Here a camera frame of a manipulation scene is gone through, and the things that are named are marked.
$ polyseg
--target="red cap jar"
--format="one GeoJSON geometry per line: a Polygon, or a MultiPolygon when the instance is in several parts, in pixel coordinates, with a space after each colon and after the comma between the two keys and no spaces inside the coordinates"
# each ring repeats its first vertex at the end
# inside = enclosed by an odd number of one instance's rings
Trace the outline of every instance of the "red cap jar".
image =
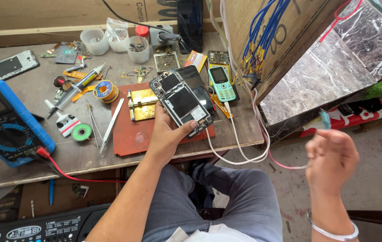
{"type": "Polygon", "coordinates": [[[148,40],[148,43],[151,42],[151,38],[149,36],[149,28],[143,25],[136,26],[136,36],[144,37],[148,40]]]}

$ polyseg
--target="clear plastic cup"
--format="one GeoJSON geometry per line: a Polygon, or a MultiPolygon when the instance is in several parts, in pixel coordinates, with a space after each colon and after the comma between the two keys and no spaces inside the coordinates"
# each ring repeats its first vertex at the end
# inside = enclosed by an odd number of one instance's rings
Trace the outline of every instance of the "clear plastic cup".
{"type": "Polygon", "coordinates": [[[109,50],[108,40],[100,28],[89,28],[82,31],[80,40],[85,44],[88,51],[95,56],[103,55],[109,50]]]}
{"type": "Polygon", "coordinates": [[[137,64],[143,64],[149,60],[149,43],[144,37],[133,36],[130,38],[130,44],[141,44],[145,46],[145,49],[141,52],[133,52],[130,50],[132,47],[127,49],[128,56],[131,61],[137,64]]]}

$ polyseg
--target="metal bangle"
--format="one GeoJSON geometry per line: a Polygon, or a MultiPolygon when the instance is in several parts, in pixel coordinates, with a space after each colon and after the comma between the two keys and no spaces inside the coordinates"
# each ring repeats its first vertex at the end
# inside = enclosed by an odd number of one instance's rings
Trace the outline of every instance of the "metal bangle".
{"type": "Polygon", "coordinates": [[[358,237],[358,228],[357,228],[357,225],[355,225],[355,223],[352,222],[352,221],[351,221],[351,223],[354,226],[354,233],[352,233],[350,235],[338,235],[338,234],[329,233],[329,232],[325,231],[324,229],[321,229],[318,226],[316,226],[314,224],[314,222],[312,221],[312,213],[311,213],[311,211],[309,211],[307,213],[307,216],[308,216],[309,223],[312,225],[312,228],[314,228],[317,232],[321,233],[322,235],[324,235],[326,237],[329,237],[331,239],[336,239],[338,241],[351,241],[351,240],[354,240],[354,239],[356,239],[358,237]]]}

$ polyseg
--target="green spool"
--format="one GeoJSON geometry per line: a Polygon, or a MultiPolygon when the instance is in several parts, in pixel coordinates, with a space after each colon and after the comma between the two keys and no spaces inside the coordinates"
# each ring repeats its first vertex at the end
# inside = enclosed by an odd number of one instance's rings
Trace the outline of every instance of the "green spool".
{"type": "Polygon", "coordinates": [[[89,124],[78,124],[73,128],[71,136],[76,141],[86,140],[91,136],[91,126],[89,124]]]}

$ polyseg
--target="person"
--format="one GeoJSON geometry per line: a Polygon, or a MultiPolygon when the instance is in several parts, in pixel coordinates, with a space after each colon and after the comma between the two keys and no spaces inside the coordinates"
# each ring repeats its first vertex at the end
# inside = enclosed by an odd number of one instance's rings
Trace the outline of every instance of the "person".
{"type": "MultiPolygon", "coordinates": [[[[187,175],[168,165],[179,141],[197,122],[189,121],[177,129],[174,125],[158,102],[145,157],[86,241],[282,241],[275,190],[262,170],[233,170],[210,164],[195,167],[190,175],[196,182],[230,196],[221,218],[209,221],[199,216],[188,198],[187,175]]],[[[306,150],[313,223],[332,234],[352,234],[355,228],[340,190],[359,160],[354,142],[338,130],[318,130],[306,150]]],[[[337,240],[312,229],[312,241],[337,240]]]]}

